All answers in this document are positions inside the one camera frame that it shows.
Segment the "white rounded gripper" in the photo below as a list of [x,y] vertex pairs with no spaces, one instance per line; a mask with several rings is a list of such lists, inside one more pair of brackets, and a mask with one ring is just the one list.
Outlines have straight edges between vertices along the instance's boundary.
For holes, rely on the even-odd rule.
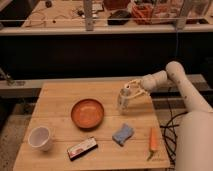
[[147,95],[147,92],[153,92],[157,89],[157,76],[155,74],[148,74],[142,77],[142,79],[133,79],[129,82],[127,82],[124,87],[125,88],[131,88],[131,87],[138,87],[139,85],[142,85],[144,90],[140,90],[133,94],[131,98],[137,98],[139,96]]

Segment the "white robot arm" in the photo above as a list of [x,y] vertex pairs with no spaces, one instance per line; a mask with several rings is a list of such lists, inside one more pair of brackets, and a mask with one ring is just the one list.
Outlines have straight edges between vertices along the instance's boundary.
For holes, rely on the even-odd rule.
[[178,129],[175,171],[213,171],[213,107],[179,62],[171,61],[162,71],[126,83],[126,99],[151,93],[167,80],[176,85],[187,109]]

